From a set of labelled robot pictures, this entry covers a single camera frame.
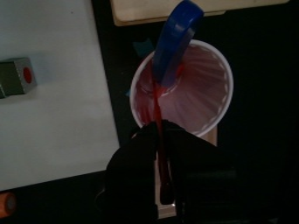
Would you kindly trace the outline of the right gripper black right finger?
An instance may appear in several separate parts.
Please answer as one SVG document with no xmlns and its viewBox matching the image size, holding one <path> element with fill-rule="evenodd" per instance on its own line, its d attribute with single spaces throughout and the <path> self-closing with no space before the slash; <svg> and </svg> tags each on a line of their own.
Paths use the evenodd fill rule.
<svg viewBox="0 0 299 224">
<path fill-rule="evenodd" d="M 235 220 L 236 171 L 230 156 L 174 122 L 163 121 L 163 133 L 179 223 Z"/>
</svg>

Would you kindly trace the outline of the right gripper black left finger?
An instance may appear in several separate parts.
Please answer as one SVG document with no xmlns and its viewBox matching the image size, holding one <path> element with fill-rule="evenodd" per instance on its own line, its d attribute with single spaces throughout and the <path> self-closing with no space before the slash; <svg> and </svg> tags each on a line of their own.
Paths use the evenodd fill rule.
<svg viewBox="0 0 299 224">
<path fill-rule="evenodd" d="M 103 214 L 107 224 L 156 224 L 156 125 L 151 122 L 116 150 L 106 170 Z"/>
</svg>

